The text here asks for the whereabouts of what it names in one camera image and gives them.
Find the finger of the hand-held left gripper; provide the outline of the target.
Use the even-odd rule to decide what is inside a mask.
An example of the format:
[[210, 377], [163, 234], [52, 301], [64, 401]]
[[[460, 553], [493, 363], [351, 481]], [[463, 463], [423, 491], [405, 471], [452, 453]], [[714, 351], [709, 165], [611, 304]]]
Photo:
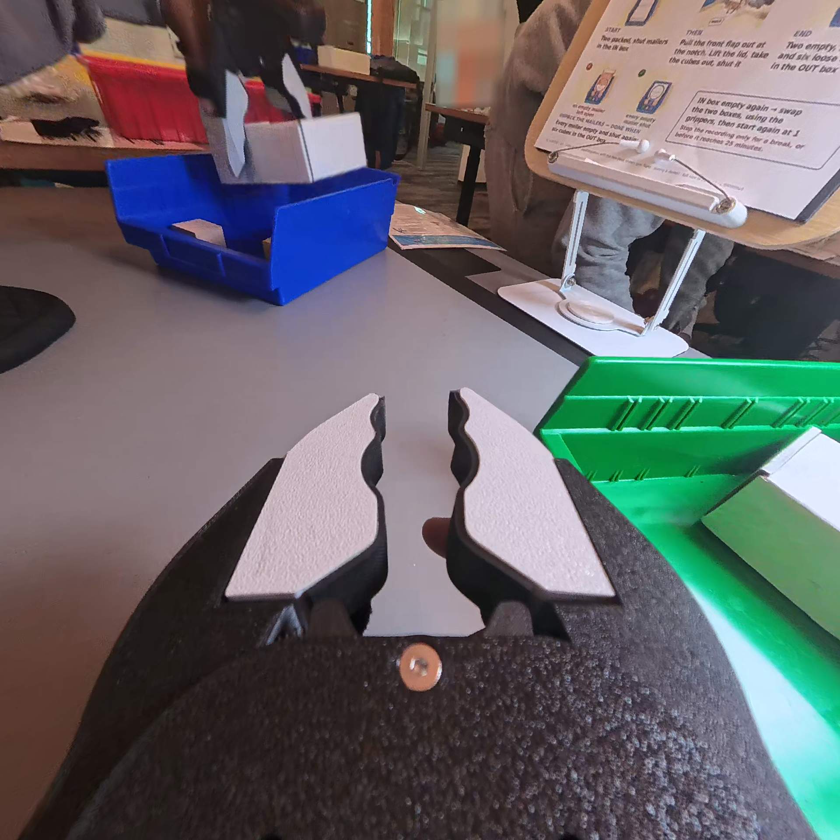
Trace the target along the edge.
[[308, 91], [300, 74], [299, 64], [293, 54], [285, 54], [280, 61], [280, 95], [295, 119], [309, 120], [312, 118], [312, 105]]
[[256, 184], [245, 133], [249, 96], [237, 74], [224, 73], [225, 116], [206, 117], [206, 137], [219, 180], [228, 185]]

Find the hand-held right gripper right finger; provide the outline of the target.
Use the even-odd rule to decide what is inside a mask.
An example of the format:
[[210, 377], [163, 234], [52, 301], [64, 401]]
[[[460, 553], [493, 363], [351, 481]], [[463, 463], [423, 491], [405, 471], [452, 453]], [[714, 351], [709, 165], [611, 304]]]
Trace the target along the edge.
[[616, 592], [550, 451], [468, 387], [448, 398], [458, 482], [448, 576], [489, 625], [503, 603], [535, 635], [567, 638], [558, 605], [614, 602]]

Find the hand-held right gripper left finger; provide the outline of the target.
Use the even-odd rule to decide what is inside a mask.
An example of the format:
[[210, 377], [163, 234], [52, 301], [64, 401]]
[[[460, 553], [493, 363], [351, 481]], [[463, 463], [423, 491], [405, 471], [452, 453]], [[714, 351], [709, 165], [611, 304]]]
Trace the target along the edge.
[[362, 635], [388, 572], [385, 400], [370, 393], [281, 460], [224, 591], [231, 602], [336, 601]]

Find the white cardboard mailer box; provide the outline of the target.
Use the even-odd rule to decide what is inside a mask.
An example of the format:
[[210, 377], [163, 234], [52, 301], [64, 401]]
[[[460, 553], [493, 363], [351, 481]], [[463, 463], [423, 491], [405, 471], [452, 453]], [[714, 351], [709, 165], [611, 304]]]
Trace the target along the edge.
[[169, 226], [169, 229], [218, 248], [225, 249], [227, 247], [227, 240], [221, 225], [208, 222], [205, 219], [194, 218], [174, 223]]
[[246, 124], [245, 156], [244, 175], [255, 184], [309, 185], [363, 169], [361, 116]]
[[839, 638], [839, 443], [817, 427], [766, 461], [703, 525]]

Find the green plastic bin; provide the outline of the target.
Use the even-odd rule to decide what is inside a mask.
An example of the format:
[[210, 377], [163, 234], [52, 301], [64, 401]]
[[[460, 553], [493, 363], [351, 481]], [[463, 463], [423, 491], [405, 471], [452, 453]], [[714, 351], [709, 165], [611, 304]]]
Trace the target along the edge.
[[760, 663], [838, 731], [838, 641], [701, 523], [809, 427], [838, 439], [838, 364], [758, 360], [585, 362], [537, 434], [670, 562], [754, 702]]

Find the blue plastic bin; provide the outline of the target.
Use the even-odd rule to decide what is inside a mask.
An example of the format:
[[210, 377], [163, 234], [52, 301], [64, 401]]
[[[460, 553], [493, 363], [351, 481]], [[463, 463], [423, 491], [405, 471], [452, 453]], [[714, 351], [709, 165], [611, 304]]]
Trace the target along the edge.
[[[284, 306], [381, 253], [400, 177], [363, 168], [310, 185], [227, 185], [209, 154], [106, 163], [112, 205], [128, 244], [208, 284]], [[226, 248], [169, 226], [221, 225]]]

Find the person's left hand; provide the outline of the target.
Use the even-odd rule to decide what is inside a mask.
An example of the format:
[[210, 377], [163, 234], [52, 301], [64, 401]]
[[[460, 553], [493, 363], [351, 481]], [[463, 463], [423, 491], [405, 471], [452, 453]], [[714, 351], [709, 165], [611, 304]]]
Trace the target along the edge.
[[218, 87], [210, 67], [214, 29], [209, 1], [160, 1], [165, 25], [179, 42], [187, 83], [209, 117], [218, 117]]

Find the wooden office table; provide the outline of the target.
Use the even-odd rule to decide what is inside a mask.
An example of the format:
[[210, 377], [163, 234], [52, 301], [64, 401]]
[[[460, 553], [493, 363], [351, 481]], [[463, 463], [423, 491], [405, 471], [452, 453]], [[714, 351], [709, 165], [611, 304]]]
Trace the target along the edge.
[[480, 155], [485, 149], [485, 130], [488, 117], [486, 114], [476, 111], [443, 108], [435, 104], [427, 104], [424, 110], [443, 117], [445, 119], [444, 137], [447, 140], [466, 146], [469, 150], [456, 214], [456, 222], [467, 227], [480, 167]]
[[344, 100], [355, 89], [353, 111], [360, 116], [367, 165], [389, 170], [416, 147], [424, 86], [413, 70], [388, 56], [375, 56], [371, 72], [302, 66], [308, 88], [331, 93], [344, 112]]

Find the red plastic bin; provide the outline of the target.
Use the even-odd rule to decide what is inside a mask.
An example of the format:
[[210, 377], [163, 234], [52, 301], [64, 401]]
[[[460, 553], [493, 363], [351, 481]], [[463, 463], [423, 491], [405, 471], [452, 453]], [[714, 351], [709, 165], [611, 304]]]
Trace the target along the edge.
[[185, 69], [149, 61], [83, 55], [110, 129], [131, 141], [206, 145], [198, 100]]

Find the dark cloth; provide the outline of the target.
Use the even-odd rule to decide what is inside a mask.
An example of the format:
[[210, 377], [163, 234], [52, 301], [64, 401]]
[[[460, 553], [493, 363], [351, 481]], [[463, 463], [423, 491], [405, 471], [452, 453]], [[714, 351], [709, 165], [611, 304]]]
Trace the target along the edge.
[[99, 121], [91, 118], [31, 119], [30, 122], [37, 135], [42, 139], [89, 140], [96, 143], [101, 137]]

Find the blue and white pamphlet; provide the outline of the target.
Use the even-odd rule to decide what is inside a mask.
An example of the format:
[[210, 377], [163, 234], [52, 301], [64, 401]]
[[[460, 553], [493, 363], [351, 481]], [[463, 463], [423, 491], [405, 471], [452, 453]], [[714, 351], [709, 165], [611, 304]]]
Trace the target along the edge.
[[441, 213], [396, 202], [389, 238], [399, 250], [504, 248]]

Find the person's pale shirt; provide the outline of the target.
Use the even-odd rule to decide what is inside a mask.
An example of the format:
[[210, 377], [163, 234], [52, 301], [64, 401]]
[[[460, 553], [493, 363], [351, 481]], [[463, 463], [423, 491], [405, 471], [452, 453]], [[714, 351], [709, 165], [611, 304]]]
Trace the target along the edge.
[[69, 55], [105, 31], [92, 1], [2, 1], [1, 85], [5, 87]]

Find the wooden document stand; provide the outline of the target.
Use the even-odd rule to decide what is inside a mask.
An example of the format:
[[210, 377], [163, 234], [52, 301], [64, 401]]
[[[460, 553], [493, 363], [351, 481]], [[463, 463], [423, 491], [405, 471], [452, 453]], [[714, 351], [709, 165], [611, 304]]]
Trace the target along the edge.
[[[556, 171], [557, 153], [540, 152], [534, 147], [535, 137], [544, 125], [547, 111], [551, 110], [544, 106], [545, 99], [548, 93], [556, 91], [555, 86], [565, 79], [574, 59], [580, 56], [583, 37], [592, 31], [594, 25], [589, 13], [593, 12], [597, 17], [606, 3], [592, 2], [588, 7], [531, 123], [526, 141], [525, 155], [529, 169], [546, 181], [574, 189], [570, 241], [562, 271], [555, 278], [501, 287], [497, 294], [590, 355], [672, 358], [686, 350], [686, 342], [680, 336], [666, 332], [660, 324], [678, 290], [684, 285], [688, 267], [708, 237], [725, 238], [752, 250], [798, 251], [808, 245], [821, 245], [831, 238], [838, 246], [838, 188], [808, 221], [796, 223], [748, 210], [730, 197], [712, 200], [704, 192], [685, 187], [679, 190], [677, 196], [660, 195], [649, 190], [637, 190], [625, 182], [596, 178], [582, 181], [579, 175], [570, 177], [566, 171]], [[643, 318], [576, 284], [576, 258], [591, 196], [608, 198], [691, 228], [689, 243], [654, 315]]]

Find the black textured mat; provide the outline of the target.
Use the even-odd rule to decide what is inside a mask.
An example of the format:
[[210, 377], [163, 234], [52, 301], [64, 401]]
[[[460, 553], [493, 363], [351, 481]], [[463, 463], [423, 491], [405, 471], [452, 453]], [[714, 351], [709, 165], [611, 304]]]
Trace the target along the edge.
[[75, 323], [75, 313], [58, 297], [1, 286], [1, 373], [34, 359]]

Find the printed instruction sheet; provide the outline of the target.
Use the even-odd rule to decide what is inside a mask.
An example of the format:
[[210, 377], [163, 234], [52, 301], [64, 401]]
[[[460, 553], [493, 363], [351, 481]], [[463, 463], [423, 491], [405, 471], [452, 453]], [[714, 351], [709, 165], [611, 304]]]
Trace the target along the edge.
[[582, 181], [804, 223], [838, 188], [838, 5], [607, 2], [534, 147]]

